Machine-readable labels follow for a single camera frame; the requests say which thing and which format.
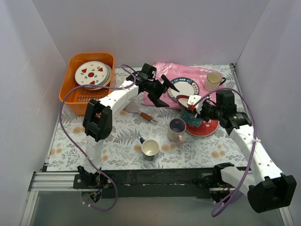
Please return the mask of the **red rim cream plate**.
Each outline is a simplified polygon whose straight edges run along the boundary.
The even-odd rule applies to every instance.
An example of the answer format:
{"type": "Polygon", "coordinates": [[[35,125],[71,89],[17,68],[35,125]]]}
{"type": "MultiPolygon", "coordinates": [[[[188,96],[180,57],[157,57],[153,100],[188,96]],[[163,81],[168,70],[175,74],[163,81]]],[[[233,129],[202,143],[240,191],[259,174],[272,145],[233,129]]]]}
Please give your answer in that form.
{"type": "Polygon", "coordinates": [[[191,95],[190,96],[178,95],[176,97],[176,101],[182,110],[193,111],[195,109],[193,104],[189,104],[190,97],[191,97],[191,95]]]}

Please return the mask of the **iridescent mug pink handle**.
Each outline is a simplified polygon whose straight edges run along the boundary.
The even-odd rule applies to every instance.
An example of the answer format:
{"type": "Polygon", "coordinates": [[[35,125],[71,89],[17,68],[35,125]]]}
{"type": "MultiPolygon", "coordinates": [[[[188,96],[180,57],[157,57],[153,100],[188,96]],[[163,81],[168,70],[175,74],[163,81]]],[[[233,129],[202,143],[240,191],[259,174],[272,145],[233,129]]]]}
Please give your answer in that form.
{"type": "Polygon", "coordinates": [[[176,142],[178,147],[182,147],[184,144],[185,131],[185,121],[180,118],[174,118],[168,125],[167,138],[172,142],[176,142]]]}

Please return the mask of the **watermelon plate blue rim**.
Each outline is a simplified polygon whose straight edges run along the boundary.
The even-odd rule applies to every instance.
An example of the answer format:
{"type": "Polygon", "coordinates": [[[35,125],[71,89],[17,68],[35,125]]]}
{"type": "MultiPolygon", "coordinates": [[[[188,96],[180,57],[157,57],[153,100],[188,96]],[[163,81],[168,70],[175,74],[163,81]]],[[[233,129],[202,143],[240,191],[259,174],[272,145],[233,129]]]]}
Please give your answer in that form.
{"type": "Polygon", "coordinates": [[[107,66],[99,61],[82,64],[75,72],[74,78],[79,85],[102,85],[108,77],[107,66]]]}
{"type": "MultiPolygon", "coordinates": [[[[101,86],[108,86],[109,83],[110,83],[110,80],[111,80],[111,74],[112,74],[112,69],[106,65],[106,68],[107,68],[107,76],[105,78],[105,80],[100,84],[101,86]]],[[[101,87],[85,87],[85,89],[88,89],[88,90],[98,90],[98,89],[101,89],[101,87]]]]}

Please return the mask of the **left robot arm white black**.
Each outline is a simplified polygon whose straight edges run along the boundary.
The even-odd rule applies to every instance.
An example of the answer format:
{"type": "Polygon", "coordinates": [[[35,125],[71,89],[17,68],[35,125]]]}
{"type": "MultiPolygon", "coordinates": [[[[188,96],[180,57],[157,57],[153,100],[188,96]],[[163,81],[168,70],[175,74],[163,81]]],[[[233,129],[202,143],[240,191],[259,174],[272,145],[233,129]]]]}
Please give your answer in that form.
{"type": "Polygon", "coordinates": [[[168,107],[168,104],[160,100],[162,94],[168,89],[179,91],[165,76],[161,80],[155,78],[157,69],[149,64],[144,64],[140,71],[129,72],[129,76],[114,91],[99,100],[91,99],[88,102],[83,120],[86,134],[85,160],[82,166],[78,166],[81,180],[89,187],[96,188],[100,183],[100,165],[97,160],[102,153],[104,140],[112,131],[112,118],[114,113],[126,101],[142,92],[148,93],[149,100],[156,107],[168,107]]]}

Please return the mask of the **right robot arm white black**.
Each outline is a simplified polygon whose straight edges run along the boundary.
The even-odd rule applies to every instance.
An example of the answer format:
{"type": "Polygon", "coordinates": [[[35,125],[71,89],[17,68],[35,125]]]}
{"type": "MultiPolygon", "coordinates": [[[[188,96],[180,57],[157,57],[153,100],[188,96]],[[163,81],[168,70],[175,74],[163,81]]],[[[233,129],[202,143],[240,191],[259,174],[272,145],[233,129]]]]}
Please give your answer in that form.
{"type": "Polygon", "coordinates": [[[287,207],[291,204],[297,182],[292,175],[285,175],[267,154],[257,137],[257,124],[252,114],[238,112],[235,104],[236,90],[221,88],[214,91],[216,101],[207,96],[200,98],[191,107],[197,117],[204,121],[217,120],[235,141],[245,159],[246,170],[241,172],[233,164],[216,166],[213,183],[218,187],[230,184],[235,190],[223,198],[212,212],[218,216],[225,208],[244,194],[257,213],[287,207]]]}

